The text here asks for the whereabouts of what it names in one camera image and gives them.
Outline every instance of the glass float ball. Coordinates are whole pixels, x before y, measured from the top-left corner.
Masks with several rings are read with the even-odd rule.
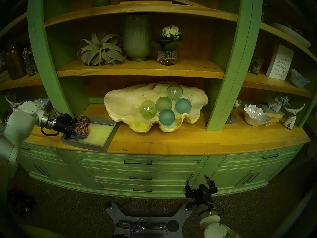
[[[159,113],[158,119],[163,125],[170,125],[175,120],[175,113],[171,109],[164,109]]]
[[[191,110],[191,102],[187,99],[179,99],[175,104],[175,110],[180,113],[189,113]]]
[[[181,86],[172,84],[166,90],[167,97],[170,98],[172,101],[177,101],[183,96],[183,89]]]
[[[157,113],[156,105],[153,101],[142,102],[139,111],[144,118],[153,118]]]
[[[156,101],[156,108],[160,112],[164,109],[172,109],[173,103],[170,98],[162,96]]]

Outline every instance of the green glass ball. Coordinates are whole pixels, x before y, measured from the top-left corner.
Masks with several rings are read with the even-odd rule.
[[[144,118],[153,118],[157,113],[156,105],[153,101],[142,102],[139,111]]]
[[[167,88],[166,93],[172,101],[177,101],[183,96],[183,89],[179,85],[172,84]]]
[[[158,119],[163,125],[170,125],[175,120],[175,113],[171,109],[164,109],[159,113]]]
[[[170,98],[166,96],[162,96],[158,98],[156,101],[156,108],[158,112],[164,110],[164,109],[172,109],[173,103]]]
[[[179,99],[175,104],[175,110],[180,113],[189,113],[191,110],[191,102],[187,99]]]

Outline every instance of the wooden shelf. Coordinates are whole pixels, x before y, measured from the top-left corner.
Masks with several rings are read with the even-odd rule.
[[[140,3],[140,4],[122,4],[110,5],[103,7],[94,7],[74,11],[56,16],[45,20],[45,26],[51,26],[57,23],[71,21],[80,18],[87,18],[97,15],[114,14],[114,13],[138,13],[138,12],[161,12],[161,13],[183,13],[200,15],[214,18],[221,18],[230,21],[238,21],[238,15],[234,13],[224,12],[211,8],[195,7],[178,4],[156,4],[156,3]]]
[[[268,77],[265,73],[259,72],[258,75],[247,73],[244,83],[242,85],[244,88],[253,88],[253,89],[266,89],[271,91],[284,92],[299,96],[304,96],[312,98],[313,94],[308,90],[302,88],[299,89],[291,84],[288,80],[279,80],[276,78]]]
[[[121,122],[107,152],[142,155],[224,155],[233,153],[258,152],[291,147],[309,142],[310,139],[302,128],[292,130],[281,124],[270,126],[251,126],[244,121],[242,108],[235,109],[237,120],[234,124],[225,125],[223,131],[206,131],[205,118],[194,123],[182,123],[182,126],[171,133],[162,132],[155,124],[147,133],[136,133]],[[104,104],[90,104],[84,116],[108,117]],[[88,151],[65,145],[60,141],[61,134],[48,137],[41,129],[34,127],[27,143],[68,150]]]
[[[25,75],[16,80],[8,80],[4,83],[0,83],[0,90],[13,89],[25,86],[35,86],[42,85],[42,81],[39,74],[36,74],[32,77]]]
[[[269,26],[267,24],[264,24],[261,22],[260,24],[260,29],[265,30],[271,34],[274,34],[280,38],[283,38],[284,40],[292,43],[293,45],[297,46],[299,49],[303,50],[305,53],[307,53],[310,57],[312,57],[315,61],[317,61],[317,58],[315,55],[312,54],[312,52],[310,52],[307,48],[305,48],[300,42],[298,42],[297,40],[295,40],[294,38],[290,37],[289,35],[285,34],[284,32]]]
[[[165,66],[155,60],[131,61],[123,64],[88,66],[81,60],[75,60],[59,70],[63,76],[95,76],[95,75],[154,75],[154,76],[188,76],[223,78],[224,70],[215,63],[205,59],[179,59],[175,65]]]
[[[25,12],[20,17],[17,17],[15,20],[13,20],[11,23],[9,23],[6,27],[4,27],[0,31],[0,38],[4,36],[10,29],[12,29],[17,23],[21,22],[23,19],[27,18],[28,13]]]

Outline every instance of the wooden sign block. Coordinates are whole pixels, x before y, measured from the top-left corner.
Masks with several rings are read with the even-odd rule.
[[[285,80],[287,73],[289,72],[293,54],[293,50],[288,49],[283,45],[276,44],[266,75],[269,77]]]

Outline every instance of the stack of books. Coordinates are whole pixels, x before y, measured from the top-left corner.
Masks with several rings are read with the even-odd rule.
[[[7,70],[0,73],[0,84],[10,80],[10,76]]]
[[[262,108],[263,112],[265,112],[266,115],[271,117],[271,120],[269,122],[265,123],[265,125],[271,125],[271,124],[274,124],[276,122],[279,122],[280,119],[284,116],[284,113],[282,113],[281,111],[275,112],[274,110],[269,108],[268,105],[266,105],[266,104],[257,103],[256,106],[258,108]]]

